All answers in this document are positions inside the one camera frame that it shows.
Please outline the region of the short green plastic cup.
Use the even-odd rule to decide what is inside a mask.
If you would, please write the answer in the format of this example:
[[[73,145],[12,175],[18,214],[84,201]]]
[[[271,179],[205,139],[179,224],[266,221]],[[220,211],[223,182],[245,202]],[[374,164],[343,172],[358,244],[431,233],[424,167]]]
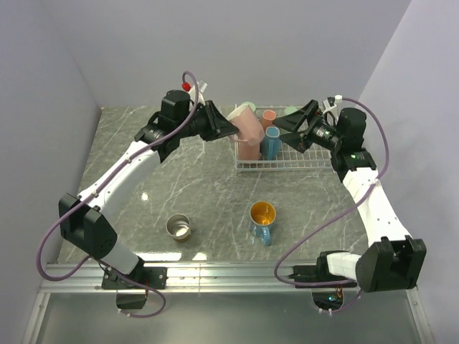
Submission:
[[[293,107],[293,106],[288,106],[284,109],[284,114],[285,115],[290,115],[290,114],[293,114],[294,112],[296,112],[298,109],[297,107]]]

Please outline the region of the white and pink mug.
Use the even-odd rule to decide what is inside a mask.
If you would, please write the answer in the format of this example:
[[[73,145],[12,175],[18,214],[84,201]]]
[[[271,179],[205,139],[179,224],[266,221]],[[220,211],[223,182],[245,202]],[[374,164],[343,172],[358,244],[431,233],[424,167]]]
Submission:
[[[260,144],[265,137],[260,121],[248,104],[236,107],[226,119],[239,130],[237,134],[233,135],[235,142],[255,146]]]

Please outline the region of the blue flowered mug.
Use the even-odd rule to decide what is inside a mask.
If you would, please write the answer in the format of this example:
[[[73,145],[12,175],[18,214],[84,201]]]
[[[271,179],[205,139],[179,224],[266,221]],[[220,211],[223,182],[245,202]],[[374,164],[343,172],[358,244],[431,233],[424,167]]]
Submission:
[[[265,161],[274,161],[282,146],[280,130],[275,126],[268,126],[265,129],[265,137],[260,144],[260,152]]]

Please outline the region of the brown-pink ceramic mug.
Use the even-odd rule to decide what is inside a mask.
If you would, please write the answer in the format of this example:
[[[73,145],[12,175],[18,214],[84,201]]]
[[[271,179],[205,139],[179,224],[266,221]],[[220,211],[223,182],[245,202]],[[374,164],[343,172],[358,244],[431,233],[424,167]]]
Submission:
[[[273,121],[276,119],[277,114],[274,110],[265,110],[260,118],[260,123],[263,127],[263,130],[266,130],[268,127],[273,126]]]

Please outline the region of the tall pink plastic cup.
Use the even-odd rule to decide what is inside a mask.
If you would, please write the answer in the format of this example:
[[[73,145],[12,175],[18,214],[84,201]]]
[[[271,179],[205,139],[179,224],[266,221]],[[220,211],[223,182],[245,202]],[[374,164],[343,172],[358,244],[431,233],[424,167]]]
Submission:
[[[249,142],[240,139],[238,142],[237,157],[240,161],[259,161],[260,160],[260,140]]]

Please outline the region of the tall green plastic cup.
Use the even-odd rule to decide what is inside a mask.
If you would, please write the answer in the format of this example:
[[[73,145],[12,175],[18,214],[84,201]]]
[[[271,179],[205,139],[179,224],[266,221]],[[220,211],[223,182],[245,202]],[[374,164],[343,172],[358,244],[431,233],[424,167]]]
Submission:
[[[247,105],[253,112],[256,111],[256,106],[253,102],[243,102],[243,105]]]

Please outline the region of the blue mug orange interior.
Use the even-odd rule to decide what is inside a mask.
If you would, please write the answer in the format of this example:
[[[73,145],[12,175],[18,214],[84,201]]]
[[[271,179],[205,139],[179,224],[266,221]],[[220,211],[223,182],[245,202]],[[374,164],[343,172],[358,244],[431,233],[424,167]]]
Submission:
[[[276,220],[274,206],[266,201],[258,201],[250,208],[250,231],[265,246],[272,244],[271,229]]]

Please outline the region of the stainless steel cup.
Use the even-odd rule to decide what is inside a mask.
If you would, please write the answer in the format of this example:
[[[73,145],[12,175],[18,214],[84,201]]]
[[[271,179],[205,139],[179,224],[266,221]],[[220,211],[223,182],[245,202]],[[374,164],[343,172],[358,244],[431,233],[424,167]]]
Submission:
[[[174,214],[166,222],[166,231],[176,242],[185,242],[191,236],[189,218],[183,214]]]

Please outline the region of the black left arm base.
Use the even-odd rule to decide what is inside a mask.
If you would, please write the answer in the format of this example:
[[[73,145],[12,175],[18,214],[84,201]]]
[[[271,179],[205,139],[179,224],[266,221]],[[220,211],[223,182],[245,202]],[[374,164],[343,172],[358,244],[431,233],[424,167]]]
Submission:
[[[165,297],[161,293],[166,287],[166,267],[141,267],[130,275],[123,275],[113,268],[104,271],[101,289],[116,292],[115,302],[122,311],[140,311],[146,306],[150,295],[158,295],[163,304]]]

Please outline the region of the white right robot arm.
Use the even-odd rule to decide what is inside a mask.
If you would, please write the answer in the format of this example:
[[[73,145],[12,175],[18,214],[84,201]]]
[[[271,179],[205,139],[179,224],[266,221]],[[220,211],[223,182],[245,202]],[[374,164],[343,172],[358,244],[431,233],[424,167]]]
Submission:
[[[388,166],[378,169],[371,153],[364,147],[366,119],[378,128],[377,116],[355,100],[338,115],[333,111],[346,97],[329,97],[323,105],[312,100],[294,113],[277,118],[274,125],[285,131],[283,143],[299,153],[313,144],[329,150],[331,165],[340,182],[351,195],[354,205],[319,226],[317,234],[353,211],[358,211],[366,231],[368,248],[362,255],[347,251],[320,253],[316,274],[309,281],[294,276],[280,282],[297,288],[338,287],[356,284],[363,292],[411,290],[416,287],[427,247],[415,239],[395,214],[384,192],[381,178]]]

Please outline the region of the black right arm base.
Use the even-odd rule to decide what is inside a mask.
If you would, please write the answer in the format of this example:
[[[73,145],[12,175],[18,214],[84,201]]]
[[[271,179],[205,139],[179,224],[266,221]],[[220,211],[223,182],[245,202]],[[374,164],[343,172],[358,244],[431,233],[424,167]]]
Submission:
[[[345,282],[345,277],[332,275],[329,272],[327,256],[332,253],[344,253],[344,251],[325,251],[321,252],[315,265],[294,265],[293,273],[288,275],[288,279],[299,283],[314,284],[312,289],[320,288],[319,282],[332,282],[327,288],[332,288],[331,292],[312,291],[314,305],[319,311],[327,311],[331,314],[340,310],[344,306],[344,288],[356,287],[357,283]]]

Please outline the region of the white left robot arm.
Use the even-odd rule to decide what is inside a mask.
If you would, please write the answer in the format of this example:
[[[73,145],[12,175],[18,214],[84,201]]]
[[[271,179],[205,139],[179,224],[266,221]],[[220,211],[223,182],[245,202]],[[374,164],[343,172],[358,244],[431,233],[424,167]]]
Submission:
[[[119,272],[136,288],[144,280],[142,259],[118,240],[111,220],[124,200],[153,169],[175,151],[181,139],[198,135],[213,141],[238,132],[211,100],[191,101],[182,90],[166,93],[159,111],[135,135],[127,151],[93,185],[59,201],[63,239]]]

